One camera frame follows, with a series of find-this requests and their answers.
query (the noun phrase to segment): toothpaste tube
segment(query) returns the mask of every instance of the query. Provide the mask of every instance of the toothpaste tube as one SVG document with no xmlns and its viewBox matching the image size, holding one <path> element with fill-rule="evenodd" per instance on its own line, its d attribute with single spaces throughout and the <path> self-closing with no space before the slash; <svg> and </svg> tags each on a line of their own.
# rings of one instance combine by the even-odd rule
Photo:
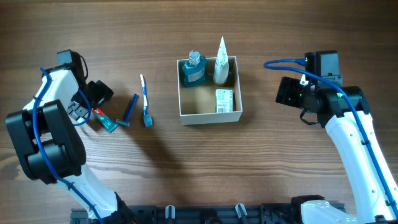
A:
<svg viewBox="0 0 398 224">
<path fill-rule="evenodd" d="M 108 116 L 104 114 L 99 108 L 97 110 L 91 109 L 94 113 L 94 116 L 102 123 L 102 125 L 106 128 L 109 133 L 112 133 L 118 127 L 118 124 L 113 122 Z"/>
</svg>

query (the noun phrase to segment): toothbrush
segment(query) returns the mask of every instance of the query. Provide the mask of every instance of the toothbrush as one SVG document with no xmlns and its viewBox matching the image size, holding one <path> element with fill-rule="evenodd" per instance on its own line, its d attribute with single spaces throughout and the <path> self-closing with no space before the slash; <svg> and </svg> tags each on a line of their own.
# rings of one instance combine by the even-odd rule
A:
<svg viewBox="0 0 398 224">
<path fill-rule="evenodd" d="M 144 124 L 145 124 L 145 127 L 151 127 L 153 125 L 153 123 L 152 123 L 152 117 L 147 114 L 148 99 L 147 99 L 147 88 L 145 85 L 145 79 L 142 74 L 140 74 L 139 77 L 141 79 L 142 94 L 144 95 Z"/>
</svg>

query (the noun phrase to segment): wooden table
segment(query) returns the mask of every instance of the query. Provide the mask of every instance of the wooden table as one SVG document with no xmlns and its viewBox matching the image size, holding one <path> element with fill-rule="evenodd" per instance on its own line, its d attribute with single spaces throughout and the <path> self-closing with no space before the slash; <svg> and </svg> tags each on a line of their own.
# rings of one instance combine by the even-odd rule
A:
<svg viewBox="0 0 398 224">
<path fill-rule="evenodd" d="M 282 76 L 267 60 L 339 51 L 345 86 L 362 88 L 379 144 L 398 174 L 397 1 L 151 1 L 0 5 L 0 117 L 21 110 L 41 85 L 39 67 L 72 49 L 88 80 L 114 91 L 102 107 L 122 118 L 139 74 L 146 76 L 149 114 L 139 102 L 130 128 L 107 133 L 94 118 L 76 128 L 87 163 L 128 205 L 258 205 L 320 194 L 346 204 L 353 194 L 338 152 L 300 111 L 275 103 Z M 177 59 L 196 49 L 214 57 L 224 36 L 238 59 L 243 114 L 238 123 L 182 126 Z M 21 170 L 0 124 L 0 223 L 68 223 L 69 195 Z"/>
</svg>

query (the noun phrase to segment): box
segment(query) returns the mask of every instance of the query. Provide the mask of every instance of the box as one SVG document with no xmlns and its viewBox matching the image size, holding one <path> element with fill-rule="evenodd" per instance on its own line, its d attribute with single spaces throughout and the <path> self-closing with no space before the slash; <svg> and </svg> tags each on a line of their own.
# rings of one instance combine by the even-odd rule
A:
<svg viewBox="0 0 398 224">
<path fill-rule="evenodd" d="M 242 115 L 241 87 L 239 84 L 238 63 L 235 56 L 228 57 L 229 75 L 222 87 L 214 84 L 213 72 L 216 58 L 207 58 L 207 81 L 199 86 L 185 87 L 182 65 L 187 61 L 177 60 L 178 100 L 180 103 L 180 119 L 183 125 L 211 124 L 239 121 Z M 233 112 L 215 113 L 216 89 L 234 91 Z"/>
</svg>

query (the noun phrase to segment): wooden surface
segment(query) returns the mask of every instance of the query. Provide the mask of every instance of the wooden surface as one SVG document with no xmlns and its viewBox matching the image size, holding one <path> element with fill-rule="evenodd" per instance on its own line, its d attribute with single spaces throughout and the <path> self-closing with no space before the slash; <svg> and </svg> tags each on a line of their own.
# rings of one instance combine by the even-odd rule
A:
<svg viewBox="0 0 398 224">
<path fill-rule="evenodd" d="M 353 194 L 326 131 L 275 103 L 282 76 L 267 60 L 338 50 L 346 86 L 362 88 L 393 174 L 398 174 L 397 1 L 151 1 L 0 5 L 0 117 L 21 110 L 41 85 L 39 67 L 72 49 L 89 80 L 114 91 L 103 111 L 122 118 L 139 74 L 147 80 L 154 127 L 107 133 L 94 118 L 76 128 L 87 163 L 129 205 L 258 205 L 320 194 L 346 204 Z M 196 49 L 214 57 L 224 36 L 238 59 L 243 114 L 238 123 L 182 126 L 177 59 Z M 21 171 L 0 124 L 0 223 L 68 223 L 80 208 L 54 186 Z"/>
</svg>

